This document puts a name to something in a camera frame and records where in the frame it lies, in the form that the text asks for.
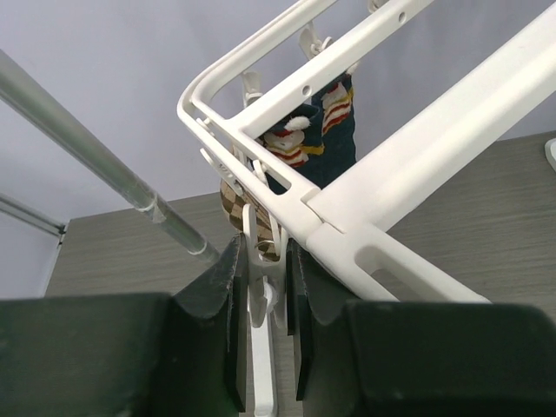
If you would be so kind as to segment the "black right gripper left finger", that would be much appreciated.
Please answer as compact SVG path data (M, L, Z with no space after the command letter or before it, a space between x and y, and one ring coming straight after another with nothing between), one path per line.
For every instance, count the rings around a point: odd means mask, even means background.
M246 410L248 261L236 235L217 262L175 295L184 336L183 380L188 413Z

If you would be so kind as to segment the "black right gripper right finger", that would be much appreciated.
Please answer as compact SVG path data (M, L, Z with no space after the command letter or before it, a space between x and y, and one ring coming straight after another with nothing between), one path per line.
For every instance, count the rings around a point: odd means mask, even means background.
M356 298L299 243L288 243L288 334L294 337L297 400L330 402L353 379L344 306Z

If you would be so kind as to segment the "brown argyle sock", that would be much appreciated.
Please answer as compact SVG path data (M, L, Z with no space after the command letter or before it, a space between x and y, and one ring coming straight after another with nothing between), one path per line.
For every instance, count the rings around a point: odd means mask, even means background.
M279 261L283 242L282 226L236 180L229 169L219 163L221 170L220 198L224 215L237 232L244 232L248 217L252 217L251 232L255 234L255 249L263 261Z

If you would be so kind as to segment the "dark navy patterned sock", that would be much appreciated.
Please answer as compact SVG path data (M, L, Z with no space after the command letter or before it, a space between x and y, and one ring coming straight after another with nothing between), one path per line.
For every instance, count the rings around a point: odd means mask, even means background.
M324 150L318 165L320 174L315 182L321 189L356 163L353 75L358 65L350 66L311 99L322 113Z

